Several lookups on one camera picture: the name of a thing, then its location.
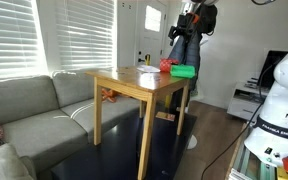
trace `door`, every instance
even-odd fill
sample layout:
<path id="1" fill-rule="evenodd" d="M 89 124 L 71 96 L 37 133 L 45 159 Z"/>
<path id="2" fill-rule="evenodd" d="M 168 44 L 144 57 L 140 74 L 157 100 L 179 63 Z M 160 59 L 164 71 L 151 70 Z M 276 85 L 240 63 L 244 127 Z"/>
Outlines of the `door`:
<path id="1" fill-rule="evenodd" d="M 139 1 L 138 60 L 151 55 L 150 64 L 158 66 L 162 55 L 166 6 L 157 0 Z"/>

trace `green object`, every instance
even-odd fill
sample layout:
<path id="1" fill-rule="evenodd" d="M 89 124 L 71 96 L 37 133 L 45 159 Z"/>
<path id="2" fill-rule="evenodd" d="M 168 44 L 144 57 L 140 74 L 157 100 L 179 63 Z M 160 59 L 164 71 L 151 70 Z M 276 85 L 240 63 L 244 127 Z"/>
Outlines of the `green object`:
<path id="1" fill-rule="evenodd" d="M 172 65 L 171 75 L 175 77 L 192 78 L 195 76 L 195 68 L 189 65 Z"/>

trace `wooden table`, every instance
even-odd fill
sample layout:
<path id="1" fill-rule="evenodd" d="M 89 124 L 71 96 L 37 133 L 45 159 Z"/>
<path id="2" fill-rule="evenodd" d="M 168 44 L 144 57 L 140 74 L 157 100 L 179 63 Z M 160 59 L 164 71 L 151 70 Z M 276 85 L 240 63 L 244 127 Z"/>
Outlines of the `wooden table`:
<path id="1" fill-rule="evenodd" d="M 136 67 L 122 67 L 111 69 L 98 69 L 87 71 L 86 74 L 94 76 L 94 144 L 101 143 L 102 119 L 102 87 L 110 88 L 125 95 L 140 100 L 140 116 L 143 117 L 144 102 L 146 105 L 145 124 L 143 130 L 138 179 L 144 179 L 149 156 L 153 120 L 156 100 L 160 96 L 169 95 L 181 88 L 183 97 L 180 108 L 180 117 L 177 135 L 181 134 L 184 109 L 188 95 L 189 79 L 172 77 L 169 73 L 144 73 Z"/>

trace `window blinds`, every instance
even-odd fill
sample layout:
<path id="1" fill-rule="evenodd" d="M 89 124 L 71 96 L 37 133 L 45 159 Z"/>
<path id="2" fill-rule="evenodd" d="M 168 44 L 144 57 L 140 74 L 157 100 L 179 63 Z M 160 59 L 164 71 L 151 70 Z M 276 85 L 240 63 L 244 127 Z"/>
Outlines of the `window blinds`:
<path id="1" fill-rule="evenodd" d="M 39 23 L 36 23 L 34 3 L 0 0 L 0 77 L 39 74 L 46 70 L 41 54 L 44 51 L 39 48 L 41 37 L 36 29 Z"/>
<path id="2" fill-rule="evenodd" d="M 63 69 L 111 67 L 114 58 L 114 0 L 56 0 Z"/>

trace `black cable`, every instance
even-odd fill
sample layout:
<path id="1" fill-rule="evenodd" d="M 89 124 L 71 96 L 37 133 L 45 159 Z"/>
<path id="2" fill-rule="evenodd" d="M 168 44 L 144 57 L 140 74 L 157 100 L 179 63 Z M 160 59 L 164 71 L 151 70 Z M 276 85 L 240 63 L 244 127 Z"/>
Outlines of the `black cable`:
<path id="1" fill-rule="evenodd" d="M 203 176 L 204 176 L 204 173 L 206 172 L 206 170 L 211 167 L 224 153 L 226 153 L 227 150 L 229 150 L 231 148 L 231 146 L 233 146 L 233 144 L 238 140 L 238 138 L 240 138 L 240 136 L 246 131 L 247 128 L 249 128 L 250 124 L 252 123 L 252 120 L 255 116 L 255 114 L 257 113 L 257 111 L 260 109 L 260 107 L 264 104 L 264 101 L 265 99 L 262 97 L 262 79 L 263 79 L 263 76 L 265 75 L 265 73 L 270 70 L 273 65 L 276 65 L 277 63 L 279 63 L 280 61 L 270 65 L 268 68 L 265 69 L 265 71 L 262 73 L 261 77 L 260 77 L 260 82 L 259 82 L 259 94 L 260 94 L 260 98 L 261 98 L 261 103 L 260 105 L 257 107 L 257 109 L 255 110 L 255 112 L 253 113 L 251 119 L 248 121 L 246 127 L 242 130 L 242 132 L 233 140 L 233 142 L 220 154 L 218 155 L 204 170 L 203 170 L 203 173 L 202 173 L 202 178 L 201 180 L 203 180 Z"/>
<path id="2" fill-rule="evenodd" d="M 248 121 L 246 127 L 242 130 L 242 132 L 240 132 L 240 134 L 233 140 L 233 142 L 220 154 L 218 155 L 212 162 L 211 164 L 209 164 L 203 171 L 202 173 L 202 178 L 201 180 L 203 180 L 203 176 L 204 173 L 206 172 L 206 170 L 211 167 L 224 153 L 226 153 L 227 150 L 229 150 L 231 148 L 231 146 L 233 146 L 233 144 L 238 140 L 238 138 L 240 138 L 240 136 L 246 131 L 246 129 L 250 126 L 252 119 L 254 118 L 255 114 L 257 113 L 257 111 L 260 109 L 260 107 L 263 105 L 263 102 L 257 107 L 257 109 L 255 110 L 255 112 L 253 113 L 253 116 L 251 117 L 251 119 Z"/>
<path id="3" fill-rule="evenodd" d="M 214 34 L 214 30 L 210 33 L 206 33 L 206 35 L 208 35 L 208 36 L 213 36 L 213 34 Z"/>
<path id="4" fill-rule="evenodd" d="M 267 0 L 267 1 L 263 2 L 263 3 L 259 3 L 259 2 L 256 2 L 255 0 L 252 0 L 252 2 L 254 4 L 259 5 L 259 6 L 266 5 L 266 4 L 269 4 L 269 3 L 274 2 L 274 1 L 275 0 Z"/>

